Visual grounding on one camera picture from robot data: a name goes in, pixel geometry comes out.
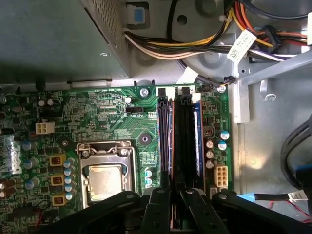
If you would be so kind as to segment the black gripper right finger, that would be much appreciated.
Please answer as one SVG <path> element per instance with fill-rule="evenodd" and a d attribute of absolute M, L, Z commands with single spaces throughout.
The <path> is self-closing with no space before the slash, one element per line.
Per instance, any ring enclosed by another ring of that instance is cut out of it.
<path fill-rule="evenodd" d="M 175 189 L 194 234 L 310 234 L 312 227 L 223 190 L 208 200 L 201 189 L 190 187 L 184 176 L 175 176 Z"/>

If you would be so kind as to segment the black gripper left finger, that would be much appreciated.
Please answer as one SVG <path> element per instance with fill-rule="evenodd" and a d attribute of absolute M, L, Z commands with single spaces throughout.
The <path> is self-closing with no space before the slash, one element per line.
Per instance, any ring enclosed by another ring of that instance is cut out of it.
<path fill-rule="evenodd" d="M 168 234 L 171 219 L 170 177 L 160 173 L 160 187 L 143 196 L 121 192 L 56 223 L 38 234 Z"/>

